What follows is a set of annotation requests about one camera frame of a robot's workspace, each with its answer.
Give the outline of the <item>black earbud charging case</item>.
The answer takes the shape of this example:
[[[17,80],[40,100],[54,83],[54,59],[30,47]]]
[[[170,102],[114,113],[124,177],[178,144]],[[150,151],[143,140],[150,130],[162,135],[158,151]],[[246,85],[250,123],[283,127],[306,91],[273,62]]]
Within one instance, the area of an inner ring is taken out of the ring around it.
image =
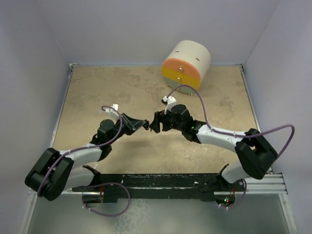
[[[143,128],[145,130],[150,130],[150,122],[148,120],[145,120],[145,123],[143,124]]]

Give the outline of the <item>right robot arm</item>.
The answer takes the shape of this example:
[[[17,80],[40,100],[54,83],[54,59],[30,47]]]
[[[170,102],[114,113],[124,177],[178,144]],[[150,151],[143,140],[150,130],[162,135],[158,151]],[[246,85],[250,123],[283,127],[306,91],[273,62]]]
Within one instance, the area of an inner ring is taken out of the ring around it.
[[[226,165],[218,174],[217,186],[223,191],[229,190],[238,180],[252,177],[261,180],[272,164],[277,160],[278,153],[263,137],[254,135],[259,131],[251,128],[235,136],[233,131],[218,129],[226,134],[216,133],[208,125],[193,119],[185,105],[178,104],[169,111],[155,112],[150,129],[155,133],[180,131],[190,142],[211,144],[236,153],[239,162]]]

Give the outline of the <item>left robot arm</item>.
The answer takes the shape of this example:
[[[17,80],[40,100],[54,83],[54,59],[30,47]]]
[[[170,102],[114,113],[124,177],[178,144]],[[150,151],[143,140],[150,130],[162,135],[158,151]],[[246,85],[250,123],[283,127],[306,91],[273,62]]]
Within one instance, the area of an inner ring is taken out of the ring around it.
[[[130,136],[143,127],[149,129],[149,121],[134,119],[125,113],[113,122],[103,120],[97,133],[86,146],[67,151],[46,149],[25,178],[25,185],[49,201],[55,200],[63,190],[70,173],[87,163],[105,159],[112,150],[112,144],[123,135]]]

